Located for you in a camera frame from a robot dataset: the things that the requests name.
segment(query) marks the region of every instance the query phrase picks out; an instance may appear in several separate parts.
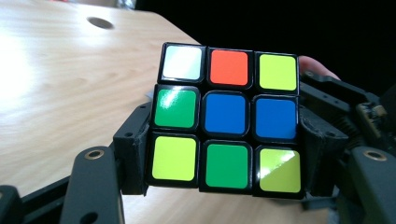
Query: table surface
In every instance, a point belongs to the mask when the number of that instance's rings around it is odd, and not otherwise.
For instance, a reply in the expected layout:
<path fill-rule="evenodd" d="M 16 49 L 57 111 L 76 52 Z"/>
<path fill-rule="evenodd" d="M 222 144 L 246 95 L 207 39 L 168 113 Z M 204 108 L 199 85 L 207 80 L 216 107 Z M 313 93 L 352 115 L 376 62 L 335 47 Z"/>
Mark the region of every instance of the table surface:
<path fill-rule="evenodd" d="M 70 175 L 77 154 L 108 146 L 149 100 L 163 42 L 197 42 L 142 11 L 0 0 L 0 185 L 21 196 Z M 96 17 L 113 24 L 90 24 Z M 198 189 L 123 196 L 126 223 L 327 223 L 297 202 Z"/>

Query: cube face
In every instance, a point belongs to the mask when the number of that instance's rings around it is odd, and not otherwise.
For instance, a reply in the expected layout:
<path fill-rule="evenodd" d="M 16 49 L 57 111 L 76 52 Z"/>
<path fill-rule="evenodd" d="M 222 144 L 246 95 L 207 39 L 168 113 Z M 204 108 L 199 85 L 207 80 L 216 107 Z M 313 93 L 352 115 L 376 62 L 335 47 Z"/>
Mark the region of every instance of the cube face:
<path fill-rule="evenodd" d="M 208 83 L 216 87 L 243 88 L 251 85 L 251 52 L 209 49 Z"/>
<path fill-rule="evenodd" d="M 150 185 L 197 188 L 199 141 L 195 136 L 153 133 L 151 143 Z"/>
<path fill-rule="evenodd" d="M 200 83 L 204 79 L 205 48 L 199 45 L 165 44 L 158 83 Z"/>
<path fill-rule="evenodd" d="M 255 151 L 255 196 L 303 197 L 300 153 L 289 147 L 260 146 Z"/>
<path fill-rule="evenodd" d="M 254 99 L 254 110 L 253 132 L 259 141 L 295 142 L 298 124 L 295 98 L 259 95 Z"/>
<path fill-rule="evenodd" d="M 165 43 L 148 184 L 301 198 L 298 77 L 295 55 Z"/>
<path fill-rule="evenodd" d="M 256 52 L 256 87 L 262 93 L 298 94 L 298 62 L 294 55 Z"/>
<path fill-rule="evenodd" d="M 248 131 L 248 109 L 248 100 L 241 93 L 210 91 L 203 100 L 204 132 L 242 137 Z"/>
<path fill-rule="evenodd" d="M 200 191 L 250 193 L 251 153 L 245 142 L 206 141 L 201 156 Z"/>
<path fill-rule="evenodd" d="M 157 85 L 154 92 L 153 128 L 196 129 L 199 97 L 200 93 L 194 87 Z"/>

